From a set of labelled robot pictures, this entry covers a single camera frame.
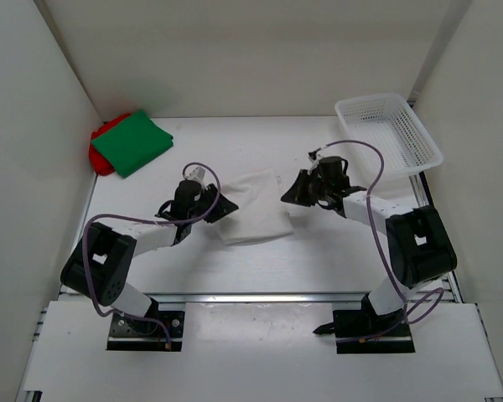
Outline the red t shirt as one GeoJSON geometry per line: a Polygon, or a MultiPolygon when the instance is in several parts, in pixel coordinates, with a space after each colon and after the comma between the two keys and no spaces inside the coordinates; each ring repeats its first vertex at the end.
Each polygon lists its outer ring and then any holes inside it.
{"type": "MultiPolygon", "coordinates": [[[[126,113],[114,118],[111,121],[105,122],[99,129],[91,133],[91,140],[97,139],[98,137],[102,136],[103,134],[111,130],[114,126],[118,125],[121,121],[128,118],[130,115],[130,113],[126,113]]],[[[90,160],[91,166],[94,169],[94,172],[97,175],[107,176],[115,172],[115,169],[110,164],[110,162],[99,151],[97,151],[92,144],[90,144],[89,146],[88,158],[90,160]]]]}

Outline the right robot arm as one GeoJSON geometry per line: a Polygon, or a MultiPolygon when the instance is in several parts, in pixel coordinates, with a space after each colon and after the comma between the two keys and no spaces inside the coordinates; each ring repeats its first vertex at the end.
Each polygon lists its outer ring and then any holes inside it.
{"type": "Polygon", "coordinates": [[[456,269],[458,260],[438,211],[430,205],[412,208],[368,194],[352,186],[348,161],[342,157],[321,157],[312,152],[310,169],[299,171],[296,181],[281,197],[286,204],[318,205],[339,216],[371,228],[377,244],[386,236],[387,278],[367,295],[369,308],[360,313],[360,326],[372,335],[390,324],[397,312],[428,283],[456,269]]]}

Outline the green t shirt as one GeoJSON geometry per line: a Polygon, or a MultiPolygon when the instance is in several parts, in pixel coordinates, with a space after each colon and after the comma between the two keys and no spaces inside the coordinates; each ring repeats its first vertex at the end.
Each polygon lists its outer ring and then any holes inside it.
{"type": "Polygon", "coordinates": [[[91,140],[122,178],[127,178],[173,145],[173,136],[159,128],[144,111],[136,111],[111,130],[91,140]]]}

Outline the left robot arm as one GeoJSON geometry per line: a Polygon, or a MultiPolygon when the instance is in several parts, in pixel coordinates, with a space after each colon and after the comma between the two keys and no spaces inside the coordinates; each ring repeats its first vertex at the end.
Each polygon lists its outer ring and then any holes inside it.
{"type": "Polygon", "coordinates": [[[214,184],[190,179],[179,183],[174,198],[163,203],[157,221],[142,219],[113,229],[99,219],[87,225],[60,274],[64,286],[89,297],[101,307],[130,318],[141,335],[156,331],[157,302],[127,283],[132,259],[163,247],[180,244],[198,221],[213,224],[236,212],[238,205],[214,184]]]}

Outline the white cloth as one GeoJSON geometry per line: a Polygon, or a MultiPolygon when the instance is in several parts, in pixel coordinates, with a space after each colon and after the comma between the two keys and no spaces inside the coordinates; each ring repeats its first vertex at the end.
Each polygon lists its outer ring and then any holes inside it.
{"type": "Polygon", "coordinates": [[[282,182],[271,169],[243,174],[223,183],[221,192],[238,210],[215,223],[224,245],[252,245],[293,233],[281,202],[282,182]]]}

